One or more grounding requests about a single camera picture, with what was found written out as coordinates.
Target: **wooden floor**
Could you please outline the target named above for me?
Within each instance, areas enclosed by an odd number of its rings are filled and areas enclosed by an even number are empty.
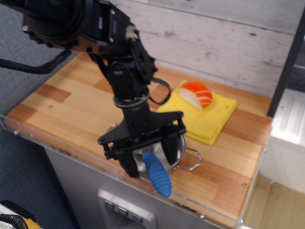
[[[258,176],[244,222],[252,229],[304,229],[305,194]]]

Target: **yellow cloth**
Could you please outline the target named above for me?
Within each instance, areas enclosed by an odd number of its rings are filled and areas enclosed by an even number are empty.
[[[179,96],[179,88],[185,82],[180,83],[172,92],[169,101],[160,106],[157,112],[182,111],[184,113],[183,122],[187,131],[185,135],[199,142],[212,145],[236,109],[237,101],[212,93],[212,104],[203,111],[199,111]]]
[[[29,229],[41,229],[41,227],[38,225],[38,223],[34,222],[31,219],[26,219],[25,222]]]

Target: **black pole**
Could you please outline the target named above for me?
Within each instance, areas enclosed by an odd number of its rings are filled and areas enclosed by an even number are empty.
[[[268,116],[274,117],[277,107],[281,101],[282,95],[284,93],[285,88],[287,87],[289,76],[292,72],[293,66],[295,64],[295,60],[301,49],[302,42],[304,40],[305,35],[305,9],[303,11],[299,26],[295,33],[295,38],[292,42],[291,49],[289,51],[288,57],[286,59],[285,66],[283,68],[280,80],[277,84],[277,88],[273,95],[272,102],[269,107]]]

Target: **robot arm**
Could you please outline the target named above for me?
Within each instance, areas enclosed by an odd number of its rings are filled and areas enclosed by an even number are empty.
[[[160,142],[169,164],[175,163],[178,141],[186,132],[183,113],[150,111],[147,101],[152,98],[147,85],[169,85],[153,77],[157,71],[154,58],[144,49],[128,16],[104,0],[0,3],[24,14],[22,30],[32,40],[48,47],[87,52],[97,63],[112,86],[115,105],[124,114],[121,124],[98,140],[107,159],[119,160],[129,176],[139,178],[132,152]]]

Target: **wooden cutting board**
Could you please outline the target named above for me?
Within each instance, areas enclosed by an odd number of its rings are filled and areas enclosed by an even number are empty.
[[[172,88],[182,80],[197,80],[211,91],[237,100],[237,109],[213,146],[187,138],[187,146],[201,152],[203,164],[193,171],[176,169],[171,173],[174,193],[167,200],[171,204],[183,202],[185,209],[235,227],[270,132],[272,119],[266,113],[271,99],[164,68],[159,68],[156,77]],[[158,84],[149,88],[157,101],[167,94]],[[104,130],[123,118],[112,98],[109,83],[82,53],[12,110],[6,122],[26,138],[86,161],[161,198],[150,183],[129,178],[117,161],[106,161],[102,146],[97,144]],[[158,107],[153,103],[150,106],[152,110]],[[197,161],[196,154],[186,151],[180,165],[191,167]]]

